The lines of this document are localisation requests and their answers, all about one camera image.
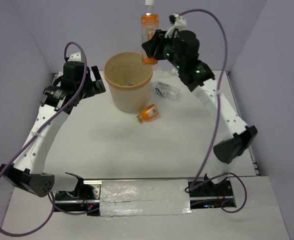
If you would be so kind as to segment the clear bottle green-white label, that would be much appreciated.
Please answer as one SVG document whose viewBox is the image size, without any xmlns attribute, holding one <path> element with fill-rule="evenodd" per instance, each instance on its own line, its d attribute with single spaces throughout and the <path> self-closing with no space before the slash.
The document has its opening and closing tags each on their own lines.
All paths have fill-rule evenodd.
<svg viewBox="0 0 294 240">
<path fill-rule="evenodd" d="M 180 89 L 166 83 L 157 81 L 152 84 L 152 90 L 159 96 L 172 100 L 179 101 Z"/>
</svg>

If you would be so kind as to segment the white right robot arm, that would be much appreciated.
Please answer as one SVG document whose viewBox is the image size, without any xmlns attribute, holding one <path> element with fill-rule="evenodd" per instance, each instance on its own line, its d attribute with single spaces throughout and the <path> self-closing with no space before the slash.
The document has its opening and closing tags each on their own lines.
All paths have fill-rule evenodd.
<svg viewBox="0 0 294 240">
<path fill-rule="evenodd" d="M 209 164 L 203 185 L 205 192 L 214 196 L 230 175 L 229 164 L 250 146 L 257 128 L 241 119 L 220 90 L 222 78 L 215 78 L 210 67 L 199 60 L 199 40 L 194 32 L 186 29 L 184 16 L 174 14 L 169 19 L 171 28 L 156 30 L 152 39 L 143 42 L 142 48 L 148 57 L 169 61 L 182 83 L 203 103 L 215 121 L 213 137 L 199 170 L 202 172 Z"/>
</svg>

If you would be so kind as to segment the clear crushed bottle back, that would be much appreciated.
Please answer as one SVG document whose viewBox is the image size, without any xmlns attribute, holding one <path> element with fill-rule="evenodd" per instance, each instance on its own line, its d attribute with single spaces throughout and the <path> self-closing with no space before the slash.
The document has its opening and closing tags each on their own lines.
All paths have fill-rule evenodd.
<svg viewBox="0 0 294 240">
<path fill-rule="evenodd" d="M 162 68 L 156 68 L 153 71 L 153 77 L 156 79 L 164 79 L 164 78 L 170 78 L 173 76 L 176 76 L 178 74 L 178 71 L 174 68 L 169 70 L 164 70 Z"/>
</svg>

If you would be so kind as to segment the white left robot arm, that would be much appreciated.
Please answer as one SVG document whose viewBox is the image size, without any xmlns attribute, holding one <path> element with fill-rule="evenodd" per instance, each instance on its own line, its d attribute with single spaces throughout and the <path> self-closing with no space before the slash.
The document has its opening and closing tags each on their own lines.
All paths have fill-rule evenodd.
<svg viewBox="0 0 294 240">
<path fill-rule="evenodd" d="M 44 172 L 49 150 L 61 126 L 82 99 L 106 91 L 97 66 L 87 67 L 84 56 L 74 53 L 66 59 L 63 74 L 45 88 L 36 121 L 28 135 L 29 146 L 4 172 L 14 187 L 44 197 L 50 192 L 67 192 L 73 199 L 84 195 L 84 180 L 73 173 Z"/>
</svg>

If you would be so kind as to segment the water bottle colourful label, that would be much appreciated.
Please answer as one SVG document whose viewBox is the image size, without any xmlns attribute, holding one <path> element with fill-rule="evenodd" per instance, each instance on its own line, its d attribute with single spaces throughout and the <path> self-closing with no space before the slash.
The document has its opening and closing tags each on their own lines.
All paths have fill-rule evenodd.
<svg viewBox="0 0 294 240">
<path fill-rule="evenodd" d="M 132 87 L 132 86 L 134 86 L 134 84 L 132 84 L 132 83 L 126 83 L 126 84 L 124 84 L 124 86 L 125 87 Z"/>
</svg>

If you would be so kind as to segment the small orange juice bottle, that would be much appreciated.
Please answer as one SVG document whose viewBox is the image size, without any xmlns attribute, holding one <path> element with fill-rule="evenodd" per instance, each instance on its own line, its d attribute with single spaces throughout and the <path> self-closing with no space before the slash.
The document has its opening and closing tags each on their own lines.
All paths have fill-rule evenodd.
<svg viewBox="0 0 294 240">
<path fill-rule="evenodd" d="M 139 123 L 149 122 L 159 115 L 159 110 L 157 109 L 155 104 L 151 104 L 148 107 L 144 108 L 140 114 L 136 116 Z"/>
</svg>

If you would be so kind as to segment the tall orange drink bottle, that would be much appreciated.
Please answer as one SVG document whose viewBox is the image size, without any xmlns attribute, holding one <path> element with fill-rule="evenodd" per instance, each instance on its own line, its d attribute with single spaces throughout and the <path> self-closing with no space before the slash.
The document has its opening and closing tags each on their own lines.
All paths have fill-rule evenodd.
<svg viewBox="0 0 294 240">
<path fill-rule="evenodd" d="M 159 27 L 159 16 L 154 10 L 154 0 L 145 0 L 145 13 L 141 16 L 141 38 L 142 43 L 152 39 Z"/>
</svg>

